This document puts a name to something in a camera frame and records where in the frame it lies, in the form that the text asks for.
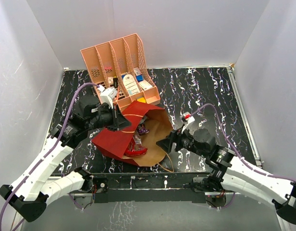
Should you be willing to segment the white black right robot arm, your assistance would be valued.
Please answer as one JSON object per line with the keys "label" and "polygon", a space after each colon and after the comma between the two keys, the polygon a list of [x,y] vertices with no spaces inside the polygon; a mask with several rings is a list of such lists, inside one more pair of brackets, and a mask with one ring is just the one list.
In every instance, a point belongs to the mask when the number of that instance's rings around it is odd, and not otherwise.
{"label": "white black right robot arm", "polygon": [[166,153],[176,145],[175,151],[184,148],[205,158],[212,172],[202,180],[193,178],[186,184],[187,188],[195,192],[232,191],[243,194],[275,208],[278,216],[296,225],[296,182],[272,178],[268,172],[241,161],[233,150],[218,145],[207,129],[198,129],[193,134],[187,130],[173,130],[156,144]]}

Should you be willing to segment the red brown paper bag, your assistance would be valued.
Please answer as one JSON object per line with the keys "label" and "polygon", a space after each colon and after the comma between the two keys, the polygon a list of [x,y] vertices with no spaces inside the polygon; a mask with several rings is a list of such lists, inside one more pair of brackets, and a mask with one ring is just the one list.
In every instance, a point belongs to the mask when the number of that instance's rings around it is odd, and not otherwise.
{"label": "red brown paper bag", "polygon": [[[141,103],[132,102],[122,115],[131,122],[131,126],[121,131],[110,131],[105,128],[93,139],[92,143],[106,157],[113,158],[138,167],[153,167],[161,164],[167,153],[156,145],[173,130],[167,111],[164,108]],[[149,133],[139,135],[136,128],[144,123]],[[148,150],[145,155],[127,157],[124,155],[133,135],[138,135],[142,145]]]}

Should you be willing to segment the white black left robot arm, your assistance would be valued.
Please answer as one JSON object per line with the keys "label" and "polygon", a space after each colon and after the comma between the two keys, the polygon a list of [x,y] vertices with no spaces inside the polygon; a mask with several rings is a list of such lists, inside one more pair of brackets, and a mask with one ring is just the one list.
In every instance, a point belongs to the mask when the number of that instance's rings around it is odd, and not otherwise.
{"label": "white black left robot arm", "polygon": [[72,102],[65,118],[52,130],[44,150],[12,184],[2,185],[0,195],[27,222],[38,219],[46,207],[60,197],[73,192],[89,192],[93,188],[92,174],[78,167],[55,181],[48,178],[73,150],[97,128],[120,131],[131,125],[118,106],[111,101],[100,103],[97,97],[86,96]]}

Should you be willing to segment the red snack packet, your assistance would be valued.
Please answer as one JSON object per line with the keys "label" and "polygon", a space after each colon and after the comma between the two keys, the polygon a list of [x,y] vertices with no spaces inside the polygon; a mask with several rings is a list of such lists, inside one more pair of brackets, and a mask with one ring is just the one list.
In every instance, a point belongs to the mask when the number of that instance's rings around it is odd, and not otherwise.
{"label": "red snack packet", "polygon": [[147,148],[142,145],[142,141],[138,135],[133,135],[124,155],[127,157],[145,155]]}

